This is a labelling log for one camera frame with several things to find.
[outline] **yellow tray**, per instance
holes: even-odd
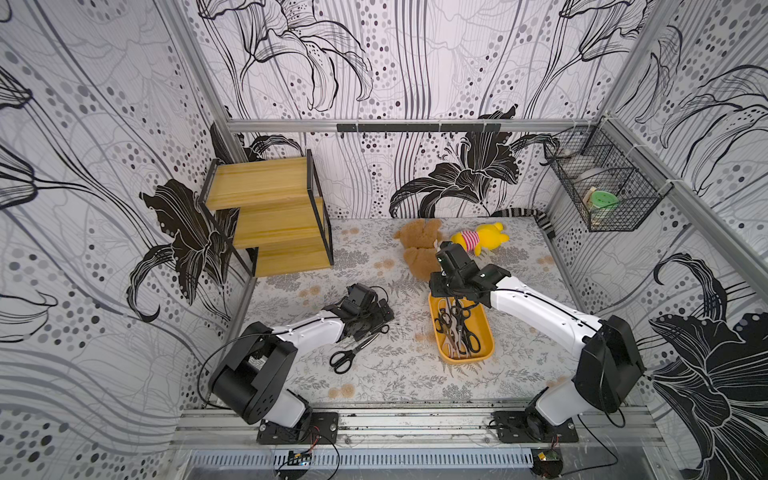
[[[448,301],[453,303],[453,297],[449,297]],[[467,299],[460,299],[462,306],[470,306],[473,302]],[[432,328],[435,330],[435,340],[437,340],[437,348],[440,352],[440,357],[443,362],[450,363],[451,365],[464,365],[472,362],[482,362],[489,356],[493,355],[493,351],[496,349],[496,345],[493,342],[493,335],[491,334],[491,327],[488,325],[488,318],[485,317],[485,310],[482,305],[478,305],[472,310],[469,310],[471,315],[465,321],[465,325],[480,339],[480,351],[473,353],[474,355],[468,359],[452,359],[442,349],[442,344],[445,341],[445,334],[438,333],[435,328],[435,319],[439,311],[438,304],[445,308],[445,299],[435,298],[432,294],[429,295],[429,312],[432,314]]]

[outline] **wire basket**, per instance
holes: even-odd
[[[654,185],[598,127],[557,135],[545,157],[591,232],[636,230],[661,202]]]

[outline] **cable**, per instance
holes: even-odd
[[[619,412],[619,415],[621,415],[621,421],[622,421],[621,425],[614,422],[611,416],[608,415],[608,412],[605,411],[605,399],[603,398],[603,380],[605,380],[605,356],[607,355],[607,351],[608,351],[608,342],[605,340],[605,337],[603,336],[603,334],[600,333],[599,330],[595,330],[592,325],[588,325],[587,323],[584,323],[584,325],[591,328],[595,332],[595,334],[600,337],[600,340],[603,341],[603,361],[601,362],[603,366],[603,370],[600,373],[600,386],[598,387],[598,391],[600,392],[600,407],[601,407],[600,410],[603,411],[603,413],[605,414],[605,417],[614,427],[616,427],[617,429],[622,429],[625,426],[627,426],[627,419],[624,417],[624,412],[621,411],[621,407],[617,409]]]
[[[587,429],[587,432],[589,432],[590,435],[592,435],[592,438],[597,440],[598,443],[603,446],[605,451],[611,454],[611,456],[614,458],[614,461],[612,461],[611,463],[604,463],[603,465],[593,465],[591,467],[584,467],[584,468],[577,468],[575,470],[570,470],[569,472],[561,473],[560,475],[558,475],[555,478],[562,478],[562,477],[565,477],[566,475],[573,475],[574,473],[586,472],[587,470],[594,470],[595,468],[611,467],[613,465],[618,464],[618,462],[619,462],[619,458],[611,451],[611,449],[608,448],[607,446],[605,446],[605,444],[603,442],[601,442],[600,439],[597,436],[595,436],[594,433],[592,433],[592,431],[589,429],[589,427],[587,427],[587,425],[584,423],[584,420],[581,419],[581,414],[576,415],[576,416],[578,417],[578,421],[581,422],[581,425],[585,429]]]
[[[331,478],[336,476],[336,472],[339,471],[339,465],[341,465],[341,454],[339,453],[339,449],[336,448],[336,444],[331,442],[331,440],[328,437],[326,437],[325,435],[323,435],[320,432],[318,432],[317,435],[320,435],[321,438],[325,439],[329,444],[331,444],[333,449],[336,450],[336,470],[334,470],[333,473],[331,474],[331,476],[326,479],[326,480],[331,480]]]
[[[300,430],[300,429],[294,429],[294,428],[289,428],[289,427],[284,427],[284,428],[286,428],[286,429],[289,429],[289,430]],[[312,428],[313,428],[313,429],[315,429],[315,430],[317,430],[317,434],[316,434],[316,437],[315,437],[315,441],[314,441],[314,442],[312,442],[312,445],[310,445],[310,447],[309,447],[307,450],[304,450],[303,452],[300,452],[300,453],[298,453],[298,454],[295,454],[295,455],[294,455],[292,458],[291,458],[291,457],[288,457],[288,459],[287,459],[285,462],[283,462],[283,464],[282,464],[282,465],[280,465],[279,467],[277,467],[277,470],[275,471],[275,475],[277,475],[277,476],[280,476],[280,470],[282,470],[284,466],[288,465],[288,462],[290,462],[291,460],[293,460],[293,459],[295,459],[295,458],[297,458],[297,457],[300,457],[300,456],[302,456],[302,455],[306,455],[307,453],[311,453],[311,451],[312,451],[312,450],[315,448],[315,445],[317,445],[317,442],[320,440],[320,437],[319,437],[319,435],[320,435],[320,429],[319,429],[319,428],[318,428],[316,425],[312,425]],[[312,432],[312,430],[309,430],[309,429],[307,429],[306,433],[304,434],[304,436],[303,436],[302,438],[300,438],[300,439],[297,439],[295,442],[291,442],[290,440],[289,440],[288,442],[289,442],[291,445],[295,445],[295,444],[297,444],[297,443],[301,443],[301,442],[303,442],[303,441],[304,441],[304,439],[306,439],[306,437],[307,437],[307,436],[310,434],[310,432]]]
[[[570,316],[572,319],[576,320],[577,322],[584,323],[580,318],[578,318],[573,313],[571,313],[571,312],[569,312],[567,310],[563,310],[561,307],[555,305],[554,303],[549,302],[547,300],[544,300],[543,298],[541,298],[541,297],[539,297],[537,295],[534,295],[531,292],[525,292],[524,290],[517,290],[517,289],[514,289],[514,288],[497,288],[496,290],[480,290],[478,293],[490,293],[490,292],[515,292],[515,293],[522,293],[523,295],[526,295],[526,296],[532,296],[536,300],[539,300],[540,302],[544,302],[544,303],[548,304],[549,306],[551,306],[552,308],[560,310],[561,312],[563,312],[566,315]]]
[[[285,428],[287,428],[289,430],[300,430],[300,429],[294,429],[294,428],[291,428],[291,427],[285,427]],[[325,439],[326,442],[328,442],[333,447],[333,449],[336,450],[336,469],[333,470],[333,473],[331,474],[331,476],[326,479],[326,480],[331,480],[331,478],[336,476],[336,473],[339,471],[339,465],[341,465],[341,453],[339,453],[339,449],[336,447],[335,443],[331,442],[331,440],[328,437],[326,437],[325,435],[320,433],[320,429],[318,429],[317,427],[315,427],[315,428],[317,429],[317,433],[315,435],[317,435],[318,438]],[[275,471],[275,475],[279,475],[280,474],[280,469],[282,467],[286,466],[288,464],[289,460],[290,460],[290,458],[288,460],[286,460],[285,462],[283,462],[283,464]]]
[[[214,408],[216,408],[216,409],[219,409],[219,410],[231,410],[230,408],[227,408],[227,407],[223,407],[223,406],[218,406],[218,405],[216,405],[215,403],[211,403],[211,402],[208,402],[207,400],[205,400],[205,399],[203,398],[203,393],[200,391],[200,378],[203,376],[203,370],[205,370],[205,365],[206,365],[206,364],[208,364],[208,362],[210,361],[210,359],[212,359],[212,358],[213,358],[213,357],[214,357],[214,356],[215,356],[217,353],[219,353],[219,352],[220,352],[220,351],[221,351],[221,350],[222,350],[224,347],[226,347],[227,345],[229,345],[229,344],[231,344],[231,343],[235,343],[235,342],[236,342],[237,340],[239,340],[239,339],[245,339],[245,338],[248,338],[249,336],[272,336],[272,335],[283,335],[284,333],[288,333],[288,331],[285,331],[285,332],[277,332],[277,333],[275,333],[275,332],[271,332],[271,333],[249,333],[248,335],[242,335],[242,336],[238,336],[237,338],[235,338],[235,339],[232,339],[232,340],[230,340],[229,342],[226,342],[226,343],[224,343],[224,344],[223,344],[222,346],[220,346],[219,348],[215,349],[215,350],[214,350],[214,352],[213,352],[213,353],[211,353],[211,354],[208,356],[208,358],[206,358],[206,359],[205,359],[205,361],[203,362],[203,364],[202,364],[202,365],[200,365],[200,371],[197,373],[197,396],[199,396],[199,397],[200,397],[200,400],[201,400],[201,402],[203,402],[203,404],[204,404],[204,405],[207,405],[207,406],[212,406],[212,407],[214,407]]]
[[[386,291],[386,289],[383,286],[378,285],[371,285],[371,288],[380,288],[384,292],[384,295],[386,295],[386,302],[389,303],[389,292]]]

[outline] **winnie the pooh plush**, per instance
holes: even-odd
[[[499,222],[485,223],[472,230],[458,232],[451,237],[453,243],[458,243],[464,250],[473,251],[475,256],[479,256],[483,247],[493,250],[502,243],[509,241],[509,235],[502,233],[504,225]]]

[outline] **table surface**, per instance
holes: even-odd
[[[498,219],[510,241],[484,250],[480,267],[495,263],[532,288],[573,305],[541,231],[529,217]],[[483,362],[444,363],[429,314],[427,283],[414,278],[392,235],[410,220],[335,220],[335,265],[331,270],[259,279],[243,327],[260,321],[285,325],[335,303],[354,283],[382,286],[395,312],[390,331],[361,350],[350,371],[335,374],[331,355],[354,345],[351,339],[296,359],[286,387],[310,402],[411,402],[419,400],[516,399],[535,396],[547,385],[570,378],[577,360],[522,320],[486,309],[495,352]],[[488,219],[444,219],[449,237]]]

